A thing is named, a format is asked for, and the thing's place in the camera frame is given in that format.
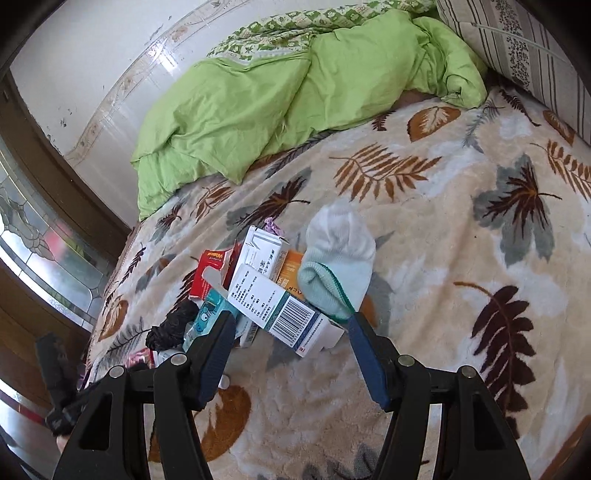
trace black plastic bag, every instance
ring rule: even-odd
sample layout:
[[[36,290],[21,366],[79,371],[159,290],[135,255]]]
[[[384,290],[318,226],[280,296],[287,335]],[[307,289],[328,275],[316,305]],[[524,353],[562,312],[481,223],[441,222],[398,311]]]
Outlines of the black plastic bag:
[[[146,336],[146,347],[156,352],[175,348],[183,343],[185,329],[199,313],[199,307],[191,300],[182,301],[176,310],[166,315],[160,326],[152,327]]]

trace frosted glass panel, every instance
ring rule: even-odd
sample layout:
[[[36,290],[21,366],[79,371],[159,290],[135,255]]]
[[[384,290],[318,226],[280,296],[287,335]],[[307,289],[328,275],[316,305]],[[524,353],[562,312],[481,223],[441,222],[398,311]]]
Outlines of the frosted glass panel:
[[[92,330],[113,265],[35,191],[1,137],[0,220],[0,261],[49,305]]]

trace orange box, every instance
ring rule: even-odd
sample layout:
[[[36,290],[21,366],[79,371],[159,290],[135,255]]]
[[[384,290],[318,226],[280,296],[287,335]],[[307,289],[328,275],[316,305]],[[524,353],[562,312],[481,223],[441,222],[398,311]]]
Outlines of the orange box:
[[[300,269],[302,257],[304,254],[296,250],[289,250],[275,282],[299,300],[304,300],[304,294],[297,285],[297,271]]]

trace pillow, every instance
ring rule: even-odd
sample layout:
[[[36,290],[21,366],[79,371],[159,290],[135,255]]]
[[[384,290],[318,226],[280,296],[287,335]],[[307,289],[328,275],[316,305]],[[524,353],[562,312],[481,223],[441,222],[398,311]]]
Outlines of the pillow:
[[[556,40],[524,7],[515,0],[437,0],[437,10],[491,69],[530,92],[591,144],[589,92]],[[544,117],[557,122],[551,114]],[[572,144],[572,135],[564,137]]]

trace floral bedsheet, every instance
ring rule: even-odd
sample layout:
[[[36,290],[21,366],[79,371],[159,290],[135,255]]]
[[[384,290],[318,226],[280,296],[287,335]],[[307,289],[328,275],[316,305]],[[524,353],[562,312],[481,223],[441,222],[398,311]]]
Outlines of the floral bedsheet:
[[[187,297],[206,248],[273,217],[304,251],[312,216],[349,199],[376,239],[380,335],[424,365],[479,369],[532,478],[591,411],[591,150],[551,111],[494,88],[480,109],[438,99],[263,158],[244,183],[208,177],[145,220],[106,292],[89,352],[101,378]],[[194,416],[214,478],[368,478],[389,423],[346,335],[300,359],[265,332],[234,349],[229,389]],[[431,409],[420,478],[431,478]],[[153,411],[148,458],[163,478]]]

